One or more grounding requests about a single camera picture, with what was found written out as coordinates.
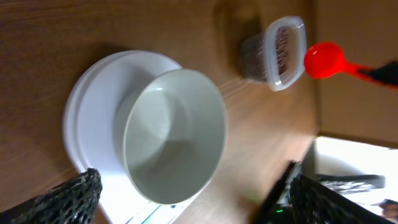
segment white bowl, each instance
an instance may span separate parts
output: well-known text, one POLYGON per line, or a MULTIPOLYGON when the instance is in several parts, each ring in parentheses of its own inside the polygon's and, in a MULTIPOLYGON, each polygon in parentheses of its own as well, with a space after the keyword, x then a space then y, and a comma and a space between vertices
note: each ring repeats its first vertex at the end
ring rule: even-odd
POLYGON ((115 144, 137 191, 175 204, 208 183, 226 140, 224 101, 200 72, 167 72, 137 88, 115 119, 115 144))

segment wood grain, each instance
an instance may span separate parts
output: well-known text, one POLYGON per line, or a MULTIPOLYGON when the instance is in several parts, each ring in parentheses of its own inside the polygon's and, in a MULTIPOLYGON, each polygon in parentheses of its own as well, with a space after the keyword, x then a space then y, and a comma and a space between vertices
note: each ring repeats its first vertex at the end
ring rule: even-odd
POLYGON ((176 223, 245 223, 245 194, 263 198, 317 131, 309 78, 276 93, 239 70, 239 42, 286 15, 304 19, 311 43, 311 0, 1 1, 0 210, 76 174, 61 130, 70 90, 97 60, 141 49, 208 75, 228 109, 220 168, 176 223))

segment red scoop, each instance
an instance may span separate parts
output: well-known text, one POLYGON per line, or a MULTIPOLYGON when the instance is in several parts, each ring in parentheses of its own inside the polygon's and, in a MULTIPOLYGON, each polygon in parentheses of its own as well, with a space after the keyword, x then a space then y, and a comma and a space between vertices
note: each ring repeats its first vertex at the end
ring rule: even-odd
POLYGON ((333 42, 324 42, 312 46, 304 56, 304 67, 312 78, 328 78, 339 72, 370 81, 370 77, 358 70, 373 70, 363 65, 346 61, 343 50, 333 42))

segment wall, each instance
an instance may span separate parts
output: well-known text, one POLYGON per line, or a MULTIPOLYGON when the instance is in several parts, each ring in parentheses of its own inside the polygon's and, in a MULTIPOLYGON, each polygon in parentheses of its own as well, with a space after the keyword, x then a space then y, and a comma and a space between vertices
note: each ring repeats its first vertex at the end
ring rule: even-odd
MULTIPOLYGON (((317 41, 373 67, 398 59, 398 1, 316 0, 317 41)), ((398 91, 345 74, 318 82, 321 134, 398 146, 398 91)))

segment white plate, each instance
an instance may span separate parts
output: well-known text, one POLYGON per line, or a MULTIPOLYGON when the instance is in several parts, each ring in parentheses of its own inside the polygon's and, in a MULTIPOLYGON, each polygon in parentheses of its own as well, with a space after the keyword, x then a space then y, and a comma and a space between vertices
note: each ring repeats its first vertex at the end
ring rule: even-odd
POLYGON ((137 211, 158 207, 135 190, 117 158, 113 142, 116 110, 136 86, 180 68, 161 54, 120 52, 91 66, 70 94, 63 117, 64 143, 80 172, 89 167, 100 172, 103 191, 99 202, 112 223, 126 223, 137 211))

